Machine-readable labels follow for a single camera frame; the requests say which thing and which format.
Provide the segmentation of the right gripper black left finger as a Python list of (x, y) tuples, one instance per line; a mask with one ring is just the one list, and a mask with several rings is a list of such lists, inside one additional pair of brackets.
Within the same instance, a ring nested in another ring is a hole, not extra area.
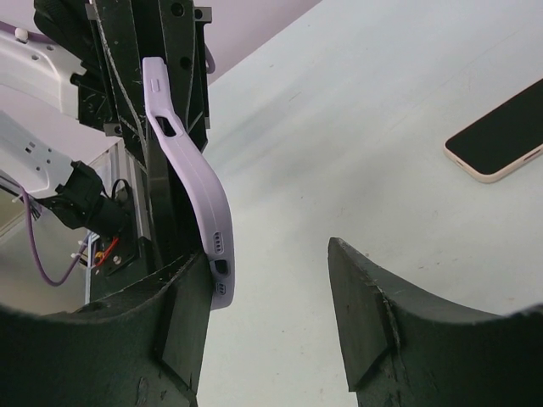
[(4, 406), (194, 406), (210, 318), (204, 254), (73, 313), (1, 309)]

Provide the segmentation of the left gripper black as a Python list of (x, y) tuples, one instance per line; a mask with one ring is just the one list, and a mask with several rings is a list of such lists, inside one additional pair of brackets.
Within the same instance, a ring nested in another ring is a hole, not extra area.
[(85, 6), (114, 134), (123, 136), (142, 171), (154, 263), (160, 268), (170, 259), (169, 171), (146, 117), (143, 59), (164, 60), (174, 110), (196, 147), (204, 151), (210, 127), (207, 75), (211, 65), (204, 28), (212, 21), (212, 9), (183, 0), (88, 1)]

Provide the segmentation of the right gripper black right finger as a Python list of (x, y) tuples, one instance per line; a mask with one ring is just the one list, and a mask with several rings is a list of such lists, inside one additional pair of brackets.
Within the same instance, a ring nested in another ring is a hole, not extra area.
[(539, 406), (542, 308), (452, 303), (333, 237), (327, 262), (348, 388), (360, 406)]

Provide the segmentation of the lilac silicone phone case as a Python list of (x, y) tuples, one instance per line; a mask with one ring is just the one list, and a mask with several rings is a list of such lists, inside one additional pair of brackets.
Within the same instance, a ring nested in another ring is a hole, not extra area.
[(149, 124), (195, 214), (214, 278), (211, 308), (224, 309), (232, 304), (235, 291), (234, 237), (227, 195), (175, 113), (167, 67), (160, 57), (143, 59), (143, 94)]

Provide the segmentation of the phone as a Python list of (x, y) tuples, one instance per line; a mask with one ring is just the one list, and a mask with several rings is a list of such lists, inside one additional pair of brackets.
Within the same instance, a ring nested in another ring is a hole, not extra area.
[(493, 183), (542, 155), (542, 81), (450, 137), (445, 156), (473, 179)]

